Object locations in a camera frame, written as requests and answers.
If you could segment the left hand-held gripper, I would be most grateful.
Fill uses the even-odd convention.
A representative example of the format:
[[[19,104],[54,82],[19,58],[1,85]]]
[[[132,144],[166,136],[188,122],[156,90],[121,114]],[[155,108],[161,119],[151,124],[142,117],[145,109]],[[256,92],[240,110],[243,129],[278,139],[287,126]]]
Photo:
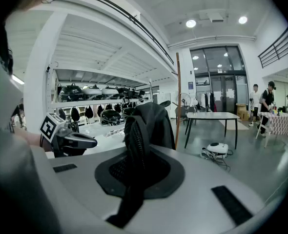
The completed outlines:
[[[81,156],[85,152],[84,148],[97,146],[96,139],[74,132],[70,123],[55,113],[47,113],[40,126],[40,133],[49,142],[54,157]]]

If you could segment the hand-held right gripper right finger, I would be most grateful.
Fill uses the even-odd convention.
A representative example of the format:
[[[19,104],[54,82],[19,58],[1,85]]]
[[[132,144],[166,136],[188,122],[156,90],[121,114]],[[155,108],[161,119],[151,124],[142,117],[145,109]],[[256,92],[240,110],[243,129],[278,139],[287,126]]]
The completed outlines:
[[[252,219],[236,225],[212,188],[226,186],[256,215],[265,206],[260,196],[218,165],[202,158],[153,145],[185,169],[181,186],[168,198],[146,200],[125,227],[129,234],[249,234]]]

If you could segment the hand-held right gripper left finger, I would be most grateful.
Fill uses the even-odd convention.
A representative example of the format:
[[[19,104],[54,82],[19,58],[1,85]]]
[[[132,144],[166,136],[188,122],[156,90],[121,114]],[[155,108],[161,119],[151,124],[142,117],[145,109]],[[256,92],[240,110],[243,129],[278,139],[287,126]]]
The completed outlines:
[[[125,147],[83,156],[59,157],[49,160],[52,167],[74,164],[76,168],[57,173],[66,190],[97,220],[116,229],[106,219],[117,213],[120,199],[107,195],[95,179],[95,169],[102,162],[126,151]]]

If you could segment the black garment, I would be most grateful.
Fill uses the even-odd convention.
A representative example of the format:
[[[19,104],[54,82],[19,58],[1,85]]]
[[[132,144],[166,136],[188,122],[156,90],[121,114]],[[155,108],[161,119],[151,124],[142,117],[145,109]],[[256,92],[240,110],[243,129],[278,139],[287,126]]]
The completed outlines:
[[[124,134],[128,180],[118,212],[107,219],[119,228],[124,228],[141,208],[144,191],[166,176],[166,163],[151,151],[150,145],[175,149],[167,110],[153,102],[135,108],[126,119]]]

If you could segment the brown wooden coat rack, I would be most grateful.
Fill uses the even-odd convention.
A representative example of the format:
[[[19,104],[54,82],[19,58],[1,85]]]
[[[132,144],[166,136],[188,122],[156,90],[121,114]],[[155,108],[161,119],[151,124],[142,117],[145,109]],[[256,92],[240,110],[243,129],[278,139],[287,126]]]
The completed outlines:
[[[177,72],[178,72],[178,106],[177,106],[177,123],[176,123],[176,138],[175,138],[175,148],[177,149],[178,140],[179,140],[179,128],[180,128],[180,118],[181,118],[181,67],[180,67],[180,58],[179,53],[176,53],[177,61]]]

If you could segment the person's left forearm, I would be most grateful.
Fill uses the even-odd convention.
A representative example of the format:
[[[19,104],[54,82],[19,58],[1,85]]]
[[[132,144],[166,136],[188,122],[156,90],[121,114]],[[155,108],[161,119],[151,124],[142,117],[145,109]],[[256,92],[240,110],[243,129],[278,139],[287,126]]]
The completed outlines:
[[[26,141],[30,145],[39,146],[42,149],[44,149],[44,151],[46,152],[46,150],[45,150],[45,148],[43,146],[43,143],[42,143],[41,135],[30,133],[28,131],[24,131],[23,133],[24,133],[24,138],[26,139]]]

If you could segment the white capsule pet carrier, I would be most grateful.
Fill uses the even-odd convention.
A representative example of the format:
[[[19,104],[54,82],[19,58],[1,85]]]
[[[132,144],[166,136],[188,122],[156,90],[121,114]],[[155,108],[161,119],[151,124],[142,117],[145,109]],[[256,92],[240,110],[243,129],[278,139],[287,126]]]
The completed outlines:
[[[200,156],[204,159],[212,159],[222,162],[228,156],[228,145],[224,143],[214,142],[207,147],[202,148]]]

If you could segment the white metal shelving unit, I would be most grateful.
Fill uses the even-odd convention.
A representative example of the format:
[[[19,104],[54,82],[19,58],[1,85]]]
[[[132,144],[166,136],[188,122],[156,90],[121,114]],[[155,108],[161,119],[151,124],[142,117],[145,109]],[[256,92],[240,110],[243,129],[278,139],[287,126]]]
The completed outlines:
[[[56,61],[49,65],[50,69],[47,71],[47,92],[52,92],[57,88],[58,84],[66,86],[69,84],[75,84],[79,87],[83,85],[94,85],[98,87],[126,87],[126,88],[138,88],[140,86],[149,86],[150,83],[147,81],[123,76],[120,74],[115,74],[113,72],[92,69],[92,68],[80,68],[80,67],[70,67],[62,66]],[[99,105],[99,104],[117,104],[123,103],[122,99],[102,99],[102,100],[79,100],[79,101],[58,101],[58,96],[54,96],[54,100],[47,100],[47,111],[53,112],[58,111],[63,108],[72,107],[84,107],[87,105]]]

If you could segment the row of black helmets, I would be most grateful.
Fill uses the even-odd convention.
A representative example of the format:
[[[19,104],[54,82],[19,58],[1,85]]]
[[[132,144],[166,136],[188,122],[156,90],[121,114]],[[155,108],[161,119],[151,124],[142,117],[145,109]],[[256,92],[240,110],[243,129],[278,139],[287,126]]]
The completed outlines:
[[[137,92],[127,88],[110,88],[109,86],[100,89],[96,85],[80,88],[74,83],[64,87],[58,86],[58,92],[58,102],[60,103],[84,101],[86,106],[88,106],[85,113],[87,118],[94,116],[90,108],[90,101],[121,99],[124,103],[128,104],[131,99],[138,99],[140,102],[143,102],[143,95],[145,95],[145,91],[142,90]]]

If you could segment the white marble table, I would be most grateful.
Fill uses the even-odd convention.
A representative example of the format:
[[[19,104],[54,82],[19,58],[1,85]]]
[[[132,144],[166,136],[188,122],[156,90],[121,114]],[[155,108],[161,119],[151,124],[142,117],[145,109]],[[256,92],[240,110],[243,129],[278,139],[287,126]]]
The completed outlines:
[[[192,113],[189,112],[187,113],[187,128],[186,128],[186,141],[185,141],[185,148],[188,144],[189,136],[190,136],[190,131],[191,131],[191,125],[193,120],[224,120],[225,121],[225,136],[226,136],[226,127],[227,127],[227,122],[229,120],[234,120],[235,121],[235,149],[237,149],[237,142],[238,142],[238,119],[240,117],[229,113],[229,112],[197,112],[197,113]]]

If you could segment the black chair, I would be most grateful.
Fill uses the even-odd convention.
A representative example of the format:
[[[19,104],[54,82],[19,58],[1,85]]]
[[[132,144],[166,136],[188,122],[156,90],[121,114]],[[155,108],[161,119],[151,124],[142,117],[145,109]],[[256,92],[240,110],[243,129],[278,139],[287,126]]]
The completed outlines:
[[[176,124],[178,124],[178,121],[183,122],[183,124],[185,124],[187,116],[186,116],[186,108],[184,106],[181,106],[180,109],[177,107],[175,109],[175,115],[176,115]]]

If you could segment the cardboard box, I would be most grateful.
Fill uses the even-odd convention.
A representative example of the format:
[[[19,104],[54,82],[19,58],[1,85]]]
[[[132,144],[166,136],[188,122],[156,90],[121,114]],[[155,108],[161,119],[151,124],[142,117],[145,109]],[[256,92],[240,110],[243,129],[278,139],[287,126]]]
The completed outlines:
[[[242,103],[237,103],[236,107],[237,107],[236,108],[237,116],[239,116],[240,119],[243,121],[248,121],[249,120],[249,113],[247,110],[247,105],[242,104]]]

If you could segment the table with patterned pink cloth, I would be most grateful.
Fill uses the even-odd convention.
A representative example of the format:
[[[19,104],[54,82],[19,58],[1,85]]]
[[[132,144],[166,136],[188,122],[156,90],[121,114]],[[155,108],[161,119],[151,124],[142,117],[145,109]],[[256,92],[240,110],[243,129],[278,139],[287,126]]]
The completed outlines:
[[[262,129],[265,129],[265,144],[267,147],[268,140],[271,135],[286,136],[288,137],[288,114],[287,113],[270,113],[260,112],[258,114],[261,117],[260,127],[258,129],[256,139],[260,135]]]

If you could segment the glass entrance door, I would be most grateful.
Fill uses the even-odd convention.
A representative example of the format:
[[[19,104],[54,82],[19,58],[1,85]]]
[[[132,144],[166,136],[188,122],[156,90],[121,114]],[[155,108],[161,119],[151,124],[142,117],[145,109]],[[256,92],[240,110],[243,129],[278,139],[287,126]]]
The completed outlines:
[[[218,112],[237,114],[236,104],[248,102],[247,74],[239,47],[206,47],[190,54],[196,92],[213,91]]]

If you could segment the ceiling air vent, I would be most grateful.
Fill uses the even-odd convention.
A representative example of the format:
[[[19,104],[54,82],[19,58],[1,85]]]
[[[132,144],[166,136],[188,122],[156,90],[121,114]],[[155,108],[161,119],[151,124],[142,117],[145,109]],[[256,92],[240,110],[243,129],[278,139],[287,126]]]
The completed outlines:
[[[219,23],[224,22],[224,18],[219,13],[207,13],[207,16],[211,23]]]

